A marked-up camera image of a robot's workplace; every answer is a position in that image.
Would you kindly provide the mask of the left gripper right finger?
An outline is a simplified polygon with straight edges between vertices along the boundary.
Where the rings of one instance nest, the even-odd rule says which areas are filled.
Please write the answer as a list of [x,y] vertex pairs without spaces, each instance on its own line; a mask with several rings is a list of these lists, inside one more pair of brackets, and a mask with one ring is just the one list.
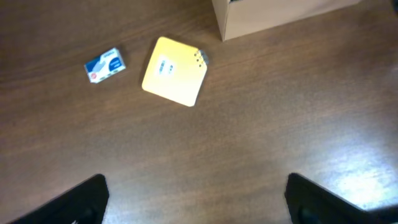
[[366,211],[298,173],[289,174],[284,196],[293,224],[397,223],[397,205]]

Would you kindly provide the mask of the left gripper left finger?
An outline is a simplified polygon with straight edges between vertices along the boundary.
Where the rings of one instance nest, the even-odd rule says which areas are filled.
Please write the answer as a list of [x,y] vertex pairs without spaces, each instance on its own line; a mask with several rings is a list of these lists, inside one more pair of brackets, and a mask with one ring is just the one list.
[[102,224],[109,199],[106,178],[96,174],[13,224]]

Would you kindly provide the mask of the yellow spiral notepad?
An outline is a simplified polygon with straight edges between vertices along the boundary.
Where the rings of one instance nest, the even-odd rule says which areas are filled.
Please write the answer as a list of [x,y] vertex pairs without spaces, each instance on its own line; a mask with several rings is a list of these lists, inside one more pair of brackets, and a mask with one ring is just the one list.
[[188,107],[195,105],[205,78],[208,56],[194,46],[159,37],[142,81],[142,89]]

